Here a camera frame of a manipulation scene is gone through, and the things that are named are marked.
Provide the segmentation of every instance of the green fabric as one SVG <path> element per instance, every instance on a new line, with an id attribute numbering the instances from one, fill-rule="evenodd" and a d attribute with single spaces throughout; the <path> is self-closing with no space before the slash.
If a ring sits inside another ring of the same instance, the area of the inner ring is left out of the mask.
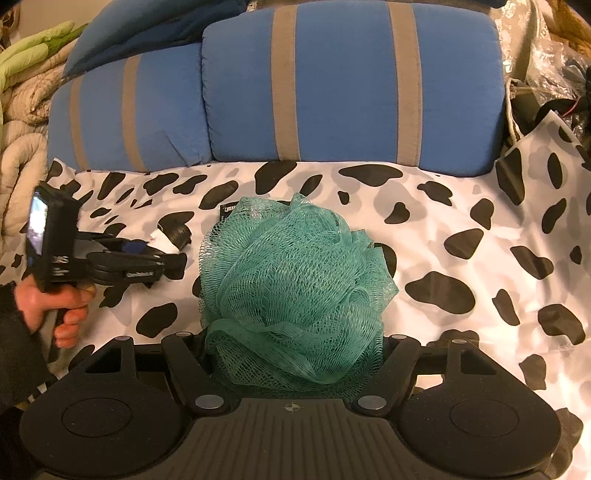
<path id="1" fill-rule="evenodd" d="M 36 33 L 35 35 L 20 39 L 14 45 L 11 45 L 2 53 L 0 53 L 0 65 L 4 64 L 5 61 L 15 56 L 17 53 L 20 53 L 28 48 L 39 45 L 40 43 L 51 40 L 52 38 L 63 37 L 64 35 L 67 35 L 72 31 L 72 28 L 74 28 L 74 22 L 67 21 L 60 23 L 56 27 L 48 28 L 47 30 Z"/>
<path id="2" fill-rule="evenodd" d="M 52 39 L 64 38 L 72 32 L 72 28 L 74 28 L 73 21 L 60 23 L 56 27 L 25 37 L 0 53 L 0 92 L 6 89 L 7 80 L 11 75 L 47 59 L 50 52 L 47 43 Z M 4 109 L 0 105 L 0 138 L 3 124 Z"/>
<path id="3" fill-rule="evenodd" d="M 88 26 L 88 23 L 82 25 L 81 27 L 78 27 L 77 29 L 73 30 L 72 32 L 68 33 L 67 35 L 64 35 L 63 37 L 56 37 L 56 38 L 52 38 L 50 40 L 45 41 L 44 43 L 49 48 L 49 52 L 47 53 L 47 58 L 55 55 L 64 46 L 68 45 L 68 43 L 70 43 L 71 41 L 74 41 L 75 39 L 80 37 L 80 35 L 82 35 L 82 32 L 84 31 L 84 29 L 87 26 Z"/>
<path id="4" fill-rule="evenodd" d="M 398 289 L 382 249 L 336 213 L 244 197 L 199 265 L 214 375 L 240 395 L 350 401 L 382 365 Z"/>

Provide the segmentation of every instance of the black plastic mount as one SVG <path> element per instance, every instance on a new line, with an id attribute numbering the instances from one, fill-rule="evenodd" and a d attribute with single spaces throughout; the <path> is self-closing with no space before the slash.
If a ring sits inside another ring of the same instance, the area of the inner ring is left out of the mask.
<path id="1" fill-rule="evenodd" d="M 117 337 L 54 384 L 21 421 L 35 478 L 547 478 L 556 414 L 465 340 L 385 338 L 349 405 L 238 398 L 212 379 L 205 337 Z M 427 374 L 443 383 L 412 394 Z"/>

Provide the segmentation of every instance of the handheld device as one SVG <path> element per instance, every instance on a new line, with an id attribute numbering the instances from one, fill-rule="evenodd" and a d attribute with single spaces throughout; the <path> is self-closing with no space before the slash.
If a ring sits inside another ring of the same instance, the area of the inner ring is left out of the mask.
<path id="1" fill-rule="evenodd" d="M 82 204 L 62 190 L 41 182 L 33 194 L 27 227 L 27 262 L 37 287 L 90 281 L 104 286 L 153 283 L 184 268 L 179 252 L 191 241 L 184 224 L 168 225 L 152 242 L 117 238 L 108 233 L 80 232 Z M 59 310 L 54 328 L 63 323 Z M 55 343 L 48 358 L 55 356 Z"/>

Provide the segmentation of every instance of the hand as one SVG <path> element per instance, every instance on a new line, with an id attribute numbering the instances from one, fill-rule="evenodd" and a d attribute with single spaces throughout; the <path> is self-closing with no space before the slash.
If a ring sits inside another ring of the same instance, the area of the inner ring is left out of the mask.
<path id="1" fill-rule="evenodd" d="M 31 333 L 39 330 L 47 311 L 69 310 L 64 315 L 64 323 L 55 329 L 56 346 L 59 348 L 71 348 L 76 344 L 80 324 L 86 320 L 88 304 L 95 295 L 94 285 L 85 290 L 71 285 L 61 285 L 56 291 L 43 293 L 37 288 L 32 275 L 25 278 L 14 289 L 14 300 Z"/>

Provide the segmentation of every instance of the black object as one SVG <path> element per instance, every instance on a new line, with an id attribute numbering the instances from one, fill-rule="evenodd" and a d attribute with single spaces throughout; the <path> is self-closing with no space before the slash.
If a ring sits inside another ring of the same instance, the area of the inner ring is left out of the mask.
<path id="1" fill-rule="evenodd" d="M 80 202 L 42 182 L 35 189 L 27 229 L 27 261 L 41 291 L 58 283 L 90 280 L 104 286 L 153 283 L 183 268 L 178 254 L 109 233 L 79 232 Z M 173 244 L 190 242 L 185 225 L 169 226 Z"/>
<path id="2" fill-rule="evenodd" d="M 352 404 L 236 398 L 210 376 L 206 332 L 111 340 L 24 413 L 35 480 L 547 480 L 551 407 L 465 340 L 384 339 Z M 418 375 L 441 385 L 412 394 Z"/>

